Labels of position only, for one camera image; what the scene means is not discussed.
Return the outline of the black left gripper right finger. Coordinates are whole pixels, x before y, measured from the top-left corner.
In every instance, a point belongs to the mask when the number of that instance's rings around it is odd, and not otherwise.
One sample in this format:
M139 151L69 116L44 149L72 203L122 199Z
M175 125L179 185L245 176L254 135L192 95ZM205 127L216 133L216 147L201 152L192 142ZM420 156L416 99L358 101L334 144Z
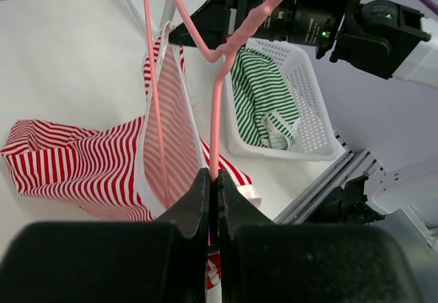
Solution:
M423 302L396 240L360 224L276 224L218 178L223 302Z

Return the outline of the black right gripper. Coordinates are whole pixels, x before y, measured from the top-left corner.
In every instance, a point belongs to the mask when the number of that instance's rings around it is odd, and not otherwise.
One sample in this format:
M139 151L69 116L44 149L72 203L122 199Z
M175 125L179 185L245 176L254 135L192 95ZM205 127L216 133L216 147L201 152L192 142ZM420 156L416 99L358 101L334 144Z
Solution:
M295 0L232 0L232 41L249 38L286 41L293 30ZM209 49L225 43L229 0L206 0L191 20Z

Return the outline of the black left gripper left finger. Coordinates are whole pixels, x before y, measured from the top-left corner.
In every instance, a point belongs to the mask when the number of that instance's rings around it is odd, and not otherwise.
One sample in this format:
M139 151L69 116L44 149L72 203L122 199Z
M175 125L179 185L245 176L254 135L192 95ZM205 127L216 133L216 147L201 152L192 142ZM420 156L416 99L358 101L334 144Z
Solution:
M36 222L1 262L2 302L204 302L210 178L152 222Z

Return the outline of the red wire hanger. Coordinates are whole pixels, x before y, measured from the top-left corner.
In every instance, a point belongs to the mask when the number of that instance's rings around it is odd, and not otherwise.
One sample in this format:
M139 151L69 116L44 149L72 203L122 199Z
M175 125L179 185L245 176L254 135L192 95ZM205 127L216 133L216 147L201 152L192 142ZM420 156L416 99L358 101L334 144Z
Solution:
M222 87L226 75L230 72L232 65L235 61L237 50L246 42L234 42L231 37L226 43L221 44L217 49L210 51L204 40L201 38L198 30L192 22L182 0L173 0L177 7L185 26L187 27L189 34L198 47L203 57L211 63L217 62L222 56L225 56L225 61L220 70L218 71L214 79L214 87L211 99L211 124L210 124L210 154L209 154L209 175L211 180L210 194L213 194L213 198L210 198L210 203L213 203L213 207L209 208L209 237L213 243L218 238L218 178L219 178L219 153L220 153L220 112L222 101ZM151 81L153 86L153 99L155 104L155 113L158 126L158 140L160 151L160 162L162 172L164 173L165 180L164 186L166 192L168 192L168 180L166 173L166 162L164 154L164 140L162 135L162 122L159 111L159 96L157 87L157 76L155 69L155 60L153 58L153 35L151 30L151 17L149 10L149 0L143 0L144 4L144 16L146 26L146 39L149 52L150 69L151 69Z

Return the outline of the red striped tank top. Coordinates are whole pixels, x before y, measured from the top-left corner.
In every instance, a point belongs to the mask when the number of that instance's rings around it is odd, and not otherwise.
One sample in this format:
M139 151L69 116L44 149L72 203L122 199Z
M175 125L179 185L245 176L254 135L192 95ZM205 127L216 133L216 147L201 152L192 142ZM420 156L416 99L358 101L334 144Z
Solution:
M161 162L147 165L137 152L144 115L105 131L42 120L19 120L1 156L22 196L76 205L97 222L152 222L182 198L199 170L187 162L166 163L168 192ZM260 196L250 177L223 156L219 168L229 173L237 190L256 208ZM213 194L209 194L209 208ZM222 288L218 238L207 237L207 296Z

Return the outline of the green striped tank top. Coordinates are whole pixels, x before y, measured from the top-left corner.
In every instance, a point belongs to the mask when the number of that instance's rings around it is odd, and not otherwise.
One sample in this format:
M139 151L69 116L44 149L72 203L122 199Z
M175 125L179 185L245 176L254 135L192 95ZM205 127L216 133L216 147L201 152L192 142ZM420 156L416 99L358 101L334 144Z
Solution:
M241 48L231 69L237 129L246 144L291 150L300 113L275 61L261 51Z

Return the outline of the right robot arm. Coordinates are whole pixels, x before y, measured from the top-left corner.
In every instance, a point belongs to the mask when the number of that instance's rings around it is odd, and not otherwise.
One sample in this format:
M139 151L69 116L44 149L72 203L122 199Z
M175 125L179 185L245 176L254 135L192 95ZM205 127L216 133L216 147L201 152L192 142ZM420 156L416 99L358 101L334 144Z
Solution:
M192 21L210 49L217 48L265 0L206 0ZM383 79L437 86L437 21L388 0L283 0L255 37L315 47Z

